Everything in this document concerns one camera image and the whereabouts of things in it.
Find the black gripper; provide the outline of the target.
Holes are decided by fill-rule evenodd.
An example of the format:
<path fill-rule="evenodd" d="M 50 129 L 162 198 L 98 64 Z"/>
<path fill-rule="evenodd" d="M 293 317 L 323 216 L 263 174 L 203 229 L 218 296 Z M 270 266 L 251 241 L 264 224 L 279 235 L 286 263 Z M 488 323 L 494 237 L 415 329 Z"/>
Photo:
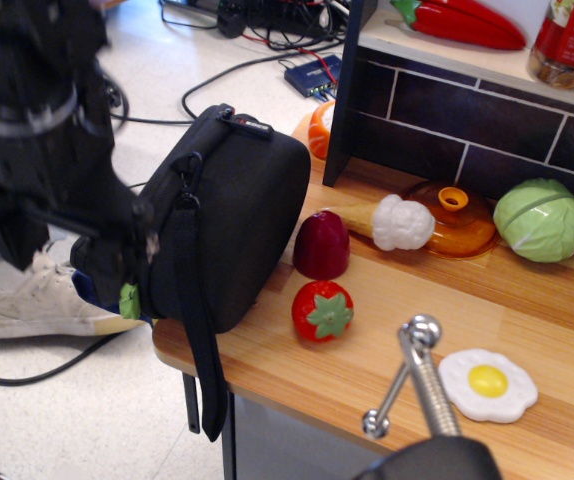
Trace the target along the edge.
<path fill-rule="evenodd" d="M 20 138 L 0 137 L 0 255 L 19 270 L 51 225 L 83 238 L 73 264 L 93 280 L 102 305 L 118 303 L 144 253 L 148 213 L 112 167 L 111 131 L 76 125 Z"/>

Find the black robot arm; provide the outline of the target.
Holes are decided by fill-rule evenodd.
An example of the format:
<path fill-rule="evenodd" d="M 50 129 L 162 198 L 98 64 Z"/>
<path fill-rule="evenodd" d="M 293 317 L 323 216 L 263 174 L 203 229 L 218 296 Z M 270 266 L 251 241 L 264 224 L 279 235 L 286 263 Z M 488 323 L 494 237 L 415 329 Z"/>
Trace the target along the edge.
<path fill-rule="evenodd" d="M 50 226 L 79 234 L 74 266 L 112 305 L 137 278 L 148 211 L 113 169 L 106 42 L 87 1 L 0 1 L 0 256 L 22 270 Z"/>

